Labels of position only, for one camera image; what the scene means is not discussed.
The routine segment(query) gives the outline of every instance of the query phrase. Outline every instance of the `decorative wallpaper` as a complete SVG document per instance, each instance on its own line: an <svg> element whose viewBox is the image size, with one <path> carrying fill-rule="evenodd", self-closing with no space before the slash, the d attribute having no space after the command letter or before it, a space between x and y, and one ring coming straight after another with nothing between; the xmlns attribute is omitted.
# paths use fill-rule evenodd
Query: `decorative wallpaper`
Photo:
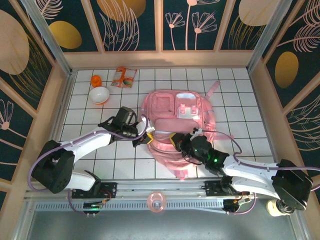
<svg viewBox="0 0 320 240"><path fill-rule="evenodd" d="M320 85L286 116L305 166L320 168ZM308 171L311 177L318 175ZM320 201L320 189L317 191Z"/></svg>
<svg viewBox="0 0 320 240"><path fill-rule="evenodd" d="M163 50L213 50L227 0L164 0Z"/></svg>
<svg viewBox="0 0 320 240"><path fill-rule="evenodd" d="M0 190L0 213L1 213L2 205L5 202L6 195L7 195L7 193L5 191Z"/></svg>
<svg viewBox="0 0 320 240"><path fill-rule="evenodd" d="M11 181L33 118L0 90L0 179Z"/></svg>
<svg viewBox="0 0 320 240"><path fill-rule="evenodd" d="M221 50L253 50L280 0L236 0Z"/></svg>
<svg viewBox="0 0 320 240"><path fill-rule="evenodd" d="M104 50L156 50L153 0L90 0Z"/></svg>
<svg viewBox="0 0 320 240"><path fill-rule="evenodd" d="M319 13L319 0L306 0L266 64L283 107L320 71Z"/></svg>
<svg viewBox="0 0 320 240"><path fill-rule="evenodd" d="M291 11L293 10L293 8L295 7L295 5L297 4L298 0L292 0L291 2L291 5L289 7L289 10L286 12L285 16L283 17L279 27L277 28L277 30L275 31L272 39L270 40L269 44L266 46L263 54L262 54L262 57L264 58L267 53L269 52L269 49L271 47L271 45L274 43L274 40L276 38L276 36L279 34L280 30L282 29L282 27L284 26L285 22L287 21L288 17L290 16L291 14Z"/></svg>
<svg viewBox="0 0 320 240"><path fill-rule="evenodd" d="M37 109L52 65L8 1L0 6L0 78Z"/></svg>
<svg viewBox="0 0 320 240"><path fill-rule="evenodd" d="M81 0L34 2L63 52L98 51Z"/></svg>

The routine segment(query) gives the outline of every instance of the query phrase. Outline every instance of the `backpack strap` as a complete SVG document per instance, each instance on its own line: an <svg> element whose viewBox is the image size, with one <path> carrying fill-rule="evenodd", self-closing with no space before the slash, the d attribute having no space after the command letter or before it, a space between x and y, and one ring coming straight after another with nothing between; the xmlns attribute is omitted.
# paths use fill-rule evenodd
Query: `backpack strap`
<svg viewBox="0 0 320 240"><path fill-rule="evenodd" d="M214 84L210 87L208 93L205 95L204 98L208 100L208 99L212 96L212 94L214 93L214 91L217 90L217 88L219 87L219 85L220 85L220 81L215 81Z"/></svg>

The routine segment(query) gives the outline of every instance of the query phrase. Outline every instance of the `orange ball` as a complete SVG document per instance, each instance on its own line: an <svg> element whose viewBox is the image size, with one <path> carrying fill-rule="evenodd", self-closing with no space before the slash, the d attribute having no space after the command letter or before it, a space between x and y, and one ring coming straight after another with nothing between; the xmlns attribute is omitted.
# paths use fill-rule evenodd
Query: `orange ball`
<svg viewBox="0 0 320 240"><path fill-rule="evenodd" d="M101 87L101 85L102 85L101 77L98 75L93 75L91 77L91 85L94 88Z"/></svg>

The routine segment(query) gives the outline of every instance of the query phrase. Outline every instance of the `pink backpack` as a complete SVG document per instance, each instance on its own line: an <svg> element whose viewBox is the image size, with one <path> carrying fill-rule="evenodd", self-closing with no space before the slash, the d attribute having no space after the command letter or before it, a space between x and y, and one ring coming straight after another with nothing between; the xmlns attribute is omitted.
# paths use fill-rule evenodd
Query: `pink backpack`
<svg viewBox="0 0 320 240"><path fill-rule="evenodd" d="M209 97L219 86L216 81L205 97L193 91L157 90L148 94L141 106L153 123L155 131L148 149L154 159L172 170L181 180L188 176L188 170L195 167L195 159L184 159L170 141L172 133L190 133L194 128L216 130L215 115ZM209 142L217 140L216 133L205 132Z"/></svg>

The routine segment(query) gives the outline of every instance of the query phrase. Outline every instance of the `pink round object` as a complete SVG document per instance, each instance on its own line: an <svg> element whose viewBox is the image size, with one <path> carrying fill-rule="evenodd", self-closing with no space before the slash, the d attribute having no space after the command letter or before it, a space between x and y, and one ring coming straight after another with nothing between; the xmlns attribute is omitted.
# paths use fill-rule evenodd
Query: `pink round object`
<svg viewBox="0 0 320 240"><path fill-rule="evenodd" d="M153 192L149 195L146 204L152 212L160 213L165 209L167 200L161 192Z"/></svg>

